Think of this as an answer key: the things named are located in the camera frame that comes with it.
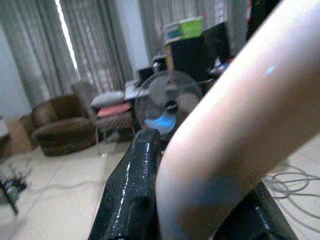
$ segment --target white floor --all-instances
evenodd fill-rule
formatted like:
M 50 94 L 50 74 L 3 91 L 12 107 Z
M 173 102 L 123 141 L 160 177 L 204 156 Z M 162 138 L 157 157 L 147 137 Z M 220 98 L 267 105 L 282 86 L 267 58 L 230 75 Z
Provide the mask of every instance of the white floor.
M 124 143 L 122 149 L 129 146 Z M 65 156 L 45 157 L 38 147 L 34 152 L 9 158 L 1 171 L 10 174 L 9 165 L 27 172 L 34 190 L 53 184 L 71 189 L 25 190 L 17 201 L 15 216 L 9 205 L 0 206 L 1 240 L 84 240 L 87 239 L 98 210 L 107 178 L 124 155 L 123 152 L 101 158 L 97 147 Z
M 125 153 L 128 143 L 120 152 L 109 157 L 97 155 L 96 146 L 60 157 L 45 157 L 40 148 L 6 160 L 0 170 L 6 175 L 13 168 L 27 172 L 34 190 L 25 190 L 17 201 L 19 215 L 14 216 L 9 205 L 0 206 L 0 240 L 84 240 L 87 239 L 100 204 L 105 182 Z M 288 162 L 320 176 L 320 135 L 289 157 Z M 292 169 L 278 167 L 272 173 Z M 51 185 L 70 186 L 70 189 L 48 188 Z M 320 193 L 320 181 L 312 181 L 303 193 Z M 294 198 L 298 204 L 320 215 L 320 199 L 308 196 Z M 280 203 L 303 223 L 320 230 L 320 220 L 297 210 L 288 200 Z M 296 223 L 285 211 L 291 227 L 301 240 L 318 240 L 320 234 Z

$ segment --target sofa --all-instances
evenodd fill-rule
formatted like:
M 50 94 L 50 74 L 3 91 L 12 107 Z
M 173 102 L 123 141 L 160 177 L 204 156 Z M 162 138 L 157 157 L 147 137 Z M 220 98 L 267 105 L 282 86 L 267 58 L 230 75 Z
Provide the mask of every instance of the sofa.
M 45 156 L 69 154 L 95 143 L 95 127 L 74 95 L 59 96 L 41 103 L 31 113 L 32 139 Z

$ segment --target fan grille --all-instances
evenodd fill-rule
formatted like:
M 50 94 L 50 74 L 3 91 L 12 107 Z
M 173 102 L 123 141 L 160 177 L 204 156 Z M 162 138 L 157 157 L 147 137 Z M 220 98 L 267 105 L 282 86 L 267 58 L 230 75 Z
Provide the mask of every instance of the fan grille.
M 174 129 L 161 136 L 169 140 L 180 124 L 196 107 L 203 94 L 199 85 L 181 71 L 161 71 L 149 77 L 141 86 L 135 98 L 135 117 L 141 128 L 146 128 L 145 120 L 155 120 L 166 111 L 166 104 L 177 102 L 176 125 Z

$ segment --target curtain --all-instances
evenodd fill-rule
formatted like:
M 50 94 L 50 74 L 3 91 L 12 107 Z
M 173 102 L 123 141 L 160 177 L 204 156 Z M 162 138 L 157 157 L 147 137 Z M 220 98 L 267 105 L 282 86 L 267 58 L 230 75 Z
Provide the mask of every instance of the curtain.
M 77 80 L 54 0 L 1 0 L 0 21 L 31 107 Z
M 228 18 L 226 0 L 140 0 L 149 55 L 164 53 L 163 27 L 186 18 L 203 16 L 208 29 Z
M 140 0 L 149 55 L 164 53 L 164 25 L 202 16 L 204 30 L 227 23 L 233 54 L 245 44 L 248 0 Z
M 101 92 L 123 90 L 132 71 L 113 0 L 60 0 L 77 68 Z

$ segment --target skin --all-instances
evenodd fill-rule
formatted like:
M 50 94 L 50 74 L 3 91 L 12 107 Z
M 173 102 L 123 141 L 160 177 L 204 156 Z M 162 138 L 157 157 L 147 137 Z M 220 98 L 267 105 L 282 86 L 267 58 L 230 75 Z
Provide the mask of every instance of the skin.
M 260 179 L 320 132 L 320 1 L 285 0 L 172 137 L 163 239 L 208 239 Z

